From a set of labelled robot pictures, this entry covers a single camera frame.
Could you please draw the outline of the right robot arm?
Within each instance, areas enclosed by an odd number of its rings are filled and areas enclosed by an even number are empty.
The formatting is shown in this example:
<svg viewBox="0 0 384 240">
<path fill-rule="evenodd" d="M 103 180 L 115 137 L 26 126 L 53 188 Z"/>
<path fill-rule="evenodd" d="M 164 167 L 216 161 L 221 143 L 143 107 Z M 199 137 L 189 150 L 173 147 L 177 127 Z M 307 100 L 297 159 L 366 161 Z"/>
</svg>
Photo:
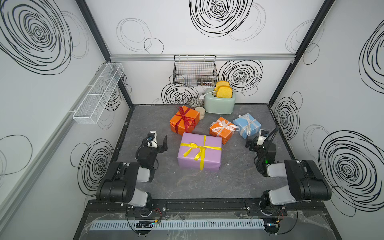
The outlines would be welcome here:
<svg viewBox="0 0 384 240">
<path fill-rule="evenodd" d="M 271 216 L 279 206 L 298 202 L 328 201 L 332 190 L 314 161 L 283 160 L 276 162 L 277 146 L 273 143 L 279 131 L 260 130 L 258 134 L 246 134 L 246 145 L 256 153 L 254 164 L 259 174 L 270 178 L 285 178 L 287 185 L 264 191 L 259 202 L 261 212 Z"/>
</svg>

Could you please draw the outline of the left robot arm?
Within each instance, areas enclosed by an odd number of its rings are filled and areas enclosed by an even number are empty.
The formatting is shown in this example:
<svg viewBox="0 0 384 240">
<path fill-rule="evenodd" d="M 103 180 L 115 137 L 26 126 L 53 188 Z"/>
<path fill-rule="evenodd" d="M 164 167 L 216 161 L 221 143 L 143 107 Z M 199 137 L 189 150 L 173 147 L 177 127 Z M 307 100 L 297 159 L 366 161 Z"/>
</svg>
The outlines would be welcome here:
<svg viewBox="0 0 384 240">
<path fill-rule="evenodd" d="M 149 132 L 135 153 L 135 162 L 112 162 L 109 165 L 98 186 L 96 199 L 100 202 L 133 207 L 142 217 L 147 217 L 152 212 L 162 215 L 162 211 L 154 207 L 151 194 L 137 189 L 136 185 L 153 181 L 155 172 L 160 166 L 157 155 L 167 150 L 167 137 L 164 137 L 163 143 L 159 144 L 157 133 Z"/>
</svg>

